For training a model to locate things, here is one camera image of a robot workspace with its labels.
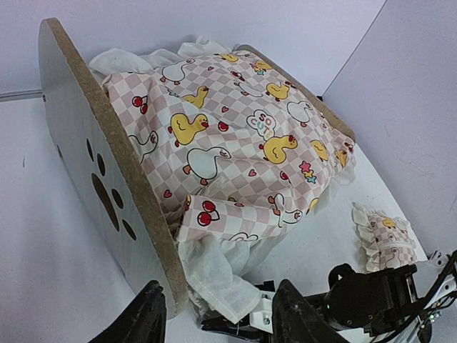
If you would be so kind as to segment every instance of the small pillow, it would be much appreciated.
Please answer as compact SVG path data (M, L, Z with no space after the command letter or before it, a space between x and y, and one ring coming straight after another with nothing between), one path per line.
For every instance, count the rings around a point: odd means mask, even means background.
M408 221L390 218L382 211L372 211L359 204L354 204L352 218L368 257L367 271L399 268L416 262L416 243L409 237Z

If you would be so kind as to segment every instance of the star print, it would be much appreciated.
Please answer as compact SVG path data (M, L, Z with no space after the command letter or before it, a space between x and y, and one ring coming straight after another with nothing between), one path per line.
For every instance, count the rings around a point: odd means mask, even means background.
M313 184L316 184L316 177L307 177L307 178L306 178L306 181L307 181L307 182L311 182L311 183L313 183Z
M299 165L299 167L300 167L302 173L309 173L309 169L311 168L311 164L306 163L305 161L303 161Z
M314 175L314 170L311 169L310 171L308 171L307 173L304 173L304 174L307 179L311 178Z

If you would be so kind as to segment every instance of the white surface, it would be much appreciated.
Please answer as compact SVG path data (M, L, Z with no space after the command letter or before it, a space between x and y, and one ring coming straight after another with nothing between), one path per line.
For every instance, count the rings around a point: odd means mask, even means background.
M387 1L324 97L427 252L457 249L456 17L454 0ZM456 321L443 312L436 342L457 341Z
M88 220L58 157L40 99L0 104L0 342L83 343L107 327L133 293ZM334 266L357 270L351 202L401 216L356 150L357 179L325 210L303 220L248 278L290 279L303 295L328 290ZM418 255L424 258L419 249ZM351 342L366 342L360 332ZM167 342L240 342L196 326L190 307L167 322Z
M224 46L251 44L322 94L384 0L5 0L0 11L0 94L38 89L37 36L55 16L88 61L119 47L177 49L189 35Z

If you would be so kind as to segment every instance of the white table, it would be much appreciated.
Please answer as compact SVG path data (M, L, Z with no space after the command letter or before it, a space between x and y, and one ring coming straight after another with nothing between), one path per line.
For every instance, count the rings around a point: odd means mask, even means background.
M325 211L302 221L250 281L290 279L310 295L328 290L328 273L338 264L361 270L351 203L404 215L359 148L356 158L356 181ZM78 200L41 99L0 103L0 159L0 342L87 342L134 294ZM420 244L416 253L426 258ZM166 341L242 342L202 332L195 319L189 307L168 321ZM344 334L351 342L369 342L361 330Z

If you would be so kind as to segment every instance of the white duck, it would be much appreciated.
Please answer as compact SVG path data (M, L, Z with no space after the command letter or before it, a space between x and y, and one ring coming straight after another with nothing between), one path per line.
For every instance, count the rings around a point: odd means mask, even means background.
M246 82L234 82L235 86L238 86L241 88L241 93L244 96L253 96L254 98L261 98L263 97L263 94L261 91L258 91L257 89L249 86Z
M399 267L401 267L401 261L398 258L398 249L397 248L392 248L391 252L393 254L393 257L386 262L386 267L387 268L399 268Z
M313 115L312 111L313 106L304 100L298 103L291 101L287 104L287 112L292 116L292 118L299 121L302 127L306 127L306 123Z
M230 153L219 146L208 150L194 148L187 153L187 165L183 167L184 173L194 172L201 180L200 183L206 186L208 180L217 176L216 158L231 159Z
M185 61L180 61L175 64L170 64L165 66L162 69L162 75L160 81L165 82L166 80L173 81L175 85L179 85L181 81L184 80L186 74L184 73L183 67L187 64L192 64L195 62L195 59L187 59Z
M157 144L159 144L159 136L157 132L151 131L146 139L138 138L131 134L129 136L130 142L134 146L135 152L138 155L140 163L143 163L144 157L156 150Z
M284 196L278 193L274 197L268 197L268 202L274 204L275 209L273 213L279 216L278 226L283 227L283 223L295 224L298 223L303 216L303 212L299 209L295 211L286 211L284 207Z

